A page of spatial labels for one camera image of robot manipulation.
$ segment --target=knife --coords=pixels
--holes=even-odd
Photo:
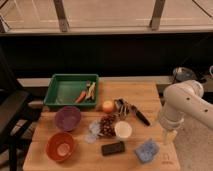
[[[146,117],[137,109],[136,106],[132,105],[131,109],[134,111],[134,113],[136,114],[136,116],[147,126],[150,126],[150,122],[148,121],[148,119],[146,119]]]

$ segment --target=sponge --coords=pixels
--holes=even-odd
[[[135,154],[142,163],[147,163],[153,160],[158,151],[158,145],[152,139],[149,139],[144,144],[135,149]]]

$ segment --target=green tray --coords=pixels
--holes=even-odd
[[[86,90],[88,81],[95,82],[95,99],[75,103],[82,90]],[[98,75],[96,74],[55,74],[47,90],[44,105],[50,108],[76,106],[93,108],[98,100]]]

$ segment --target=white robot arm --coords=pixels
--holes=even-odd
[[[203,87],[194,80],[173,84],[164,91],[165,105],[158,115],[162,127],[170,132],[176,130],[189,114],[213,129],[213,105],[203,100]]]

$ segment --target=red bowl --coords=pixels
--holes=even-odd
[[[75,142],[71,134],[59,132],[53,135],[47,142],[47,156],[57,162],[68,159],[75,147]]]
[[[61,131],[72,131],[81,120],[81,111],[75,106],[65,106],[55,115],[55,125]]]

